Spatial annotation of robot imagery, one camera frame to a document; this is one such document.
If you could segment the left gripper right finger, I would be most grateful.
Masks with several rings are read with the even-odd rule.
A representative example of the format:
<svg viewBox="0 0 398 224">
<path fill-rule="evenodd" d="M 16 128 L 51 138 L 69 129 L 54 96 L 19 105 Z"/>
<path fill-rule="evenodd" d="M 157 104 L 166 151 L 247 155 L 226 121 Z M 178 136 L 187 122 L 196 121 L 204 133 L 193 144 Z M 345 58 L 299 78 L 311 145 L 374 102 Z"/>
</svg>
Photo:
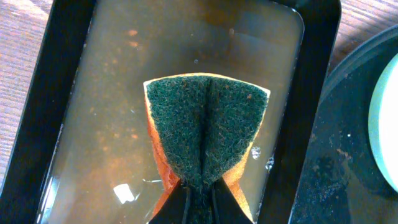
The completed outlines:
<svg viewBox="0 0 398 224">
<path fill-rule="evenodd" d="M 223 179 L 212 185 L 211 200 L 215 224 L 252 224 Z"/>
</svg>

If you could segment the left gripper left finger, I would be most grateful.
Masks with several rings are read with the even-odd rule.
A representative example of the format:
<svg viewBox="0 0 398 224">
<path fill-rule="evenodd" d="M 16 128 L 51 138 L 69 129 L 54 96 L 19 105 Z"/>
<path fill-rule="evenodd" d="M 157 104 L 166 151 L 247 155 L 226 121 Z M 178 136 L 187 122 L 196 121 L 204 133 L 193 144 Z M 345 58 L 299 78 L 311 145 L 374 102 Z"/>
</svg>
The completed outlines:
<svg viewBox="0 0 398 224">
<path fill-rule="evenodd" d="M 186 224 L 190 208 L 190 188 L 179 180 L 149 224 Z"/>
</svg>

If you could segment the yellow green scrub sponge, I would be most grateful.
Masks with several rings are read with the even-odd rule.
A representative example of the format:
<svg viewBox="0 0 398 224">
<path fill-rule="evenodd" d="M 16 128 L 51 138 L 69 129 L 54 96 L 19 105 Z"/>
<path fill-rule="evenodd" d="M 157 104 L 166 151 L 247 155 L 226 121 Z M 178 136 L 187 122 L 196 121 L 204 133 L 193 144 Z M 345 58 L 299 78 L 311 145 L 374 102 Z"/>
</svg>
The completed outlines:
<svg viewBox="0 0 398 224">
<path fill-rule="evenodd" d="M 270 91 L 213 73 L 187 73 L 144 82 L 148 131 L 164 193 L 190 188 L 187 223 L 214 223 L 212 185 L 223 179 L 252 221 L 239 181 L 266 113 Z"/>
</svg>

